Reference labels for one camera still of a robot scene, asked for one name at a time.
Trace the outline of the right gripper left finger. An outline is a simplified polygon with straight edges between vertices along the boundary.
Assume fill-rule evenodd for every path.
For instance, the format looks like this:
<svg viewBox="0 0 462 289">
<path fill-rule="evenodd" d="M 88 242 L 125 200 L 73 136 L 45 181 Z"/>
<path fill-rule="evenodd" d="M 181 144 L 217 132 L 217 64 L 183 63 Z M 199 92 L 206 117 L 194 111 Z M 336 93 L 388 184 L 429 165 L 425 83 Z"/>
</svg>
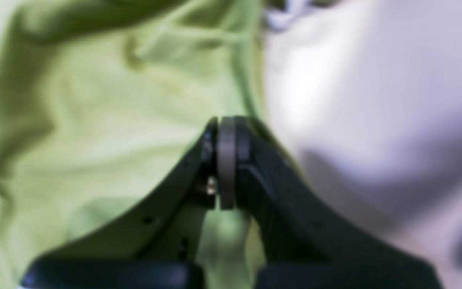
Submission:
<svg viewBox="0 0 462 289">
<path fill-rule="evenodd" d="M 215 208 L 214 117 L 156 188 L 95 232 L 35 259 L 22 289 L 203 289 L 195 256 Z"/>
</svg>

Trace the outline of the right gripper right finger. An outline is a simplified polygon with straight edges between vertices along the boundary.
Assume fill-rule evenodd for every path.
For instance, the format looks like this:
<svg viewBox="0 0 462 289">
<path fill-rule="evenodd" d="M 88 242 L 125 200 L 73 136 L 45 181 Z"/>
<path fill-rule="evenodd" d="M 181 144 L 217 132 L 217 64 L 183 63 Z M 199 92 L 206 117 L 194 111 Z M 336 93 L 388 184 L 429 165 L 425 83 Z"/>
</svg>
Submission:
<svg viewBox="0 0 462 289">
<path fill-rule="evenodd" d="M 255 289 L 441 289 L 425 261 L 379 241 L 312 194 L 259 121 L 218 128 L 221 209 L 259 225 L 266 265 Z"/>
</svg>

